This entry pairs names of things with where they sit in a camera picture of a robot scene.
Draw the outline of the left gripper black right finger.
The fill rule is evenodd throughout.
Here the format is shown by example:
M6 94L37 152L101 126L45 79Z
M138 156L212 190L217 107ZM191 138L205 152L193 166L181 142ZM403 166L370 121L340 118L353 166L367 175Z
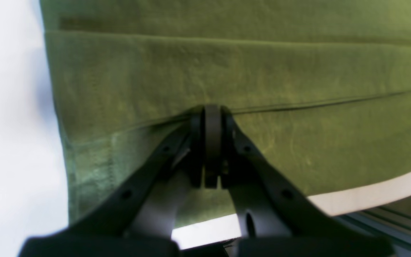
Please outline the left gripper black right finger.
M390 257L385 238L362 235L319 210L213 106L213 187L232 197L242 238L236 257Z

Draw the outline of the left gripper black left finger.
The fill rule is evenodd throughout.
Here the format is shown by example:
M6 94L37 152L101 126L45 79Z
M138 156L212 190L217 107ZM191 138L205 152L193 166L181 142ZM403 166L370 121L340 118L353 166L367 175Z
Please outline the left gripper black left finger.
M31 237L20 257L181 257L171 240L178 209L201 186L204 131L213 105L197 107L103 203L68 228Z

